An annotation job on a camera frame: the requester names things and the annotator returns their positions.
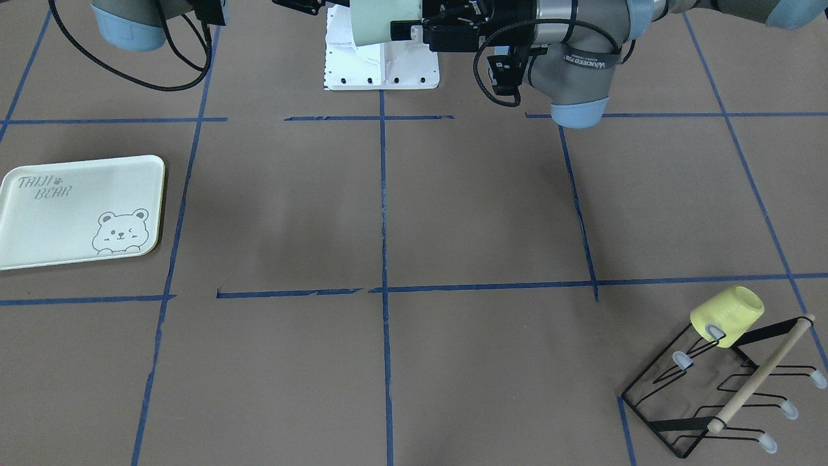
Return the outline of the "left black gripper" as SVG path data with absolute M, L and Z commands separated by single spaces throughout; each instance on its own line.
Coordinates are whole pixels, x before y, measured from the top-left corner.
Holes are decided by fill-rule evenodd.
M 424 42 L 431 51 L 477 51 L 482 39 L 537 11 L 536 1 L 425 1 Z

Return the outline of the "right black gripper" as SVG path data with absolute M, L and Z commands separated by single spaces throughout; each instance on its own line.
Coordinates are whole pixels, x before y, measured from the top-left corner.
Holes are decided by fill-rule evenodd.
M 272 0 L 277 6 L 316 17 L 323 6 L 322 0 Z M 201 23 L 227 26 L 230 21 L 230 2 L 224 0 L 195 0 L 195 17 Z

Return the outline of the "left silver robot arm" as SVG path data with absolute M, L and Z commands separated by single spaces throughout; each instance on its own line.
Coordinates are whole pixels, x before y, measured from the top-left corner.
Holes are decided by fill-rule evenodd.
M 494 104 L 519 106 L 526 83 L 550 98 L 558 125 L 587 129 L 650 24 L 698 8 L 792 30 L 826 12 L 826 2 L 424 1 L 420 25 L 432 51 L 474 54 L 474 80 Z

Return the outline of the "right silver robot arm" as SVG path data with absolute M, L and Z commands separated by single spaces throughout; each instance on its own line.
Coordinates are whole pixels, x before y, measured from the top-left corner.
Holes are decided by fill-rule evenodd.
M 92 1 L 91 8 L 103 38 L 130 51 L 161 48 L 168 40 L 166 21 L 186 13 L 210 25 L 230 21 L 230 1 Z

